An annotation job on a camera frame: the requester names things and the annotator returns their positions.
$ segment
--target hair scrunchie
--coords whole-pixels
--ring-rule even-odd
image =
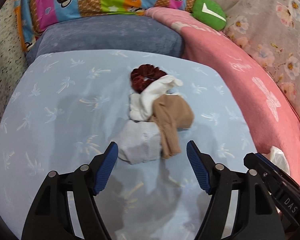
[[[150,64],[141,65],[139,68],[135,68],[131,72],[132,88],[140,94],[153,81],[165,75],[167,75],[167,73],[160,70],[158,67],[154,67]]]

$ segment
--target blue pillow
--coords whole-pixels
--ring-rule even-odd
[[[43,54],[85,49],[128,49],[180,57],[182,37],[146,16],[102,15],[49,26],[26,59],[30,65]]]

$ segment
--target pink towel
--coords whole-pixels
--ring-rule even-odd
[[[300,121],[289,102],[247,53],[188,12],[155,7],[145,15],[180,33],[185,41],[183,58],[215,69],[231,90],[249,126],[256,149],[281,149],[290,175],[300,183]]]

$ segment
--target green plush toy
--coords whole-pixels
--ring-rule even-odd
[[[216,31],[226,26],[226,14],[221,7],[212,0],[195,0],[192,16],[198,21],[210,26]]]

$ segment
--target fabric pile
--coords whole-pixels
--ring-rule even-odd
[[[181,153],[177,128],[190,128],[194,114],[181,96],[167,92],[183,82],[145,64],[132,71],[131,84],[138,93],[130,95],[130,120],[114,139],[119,158],[136,164]]]

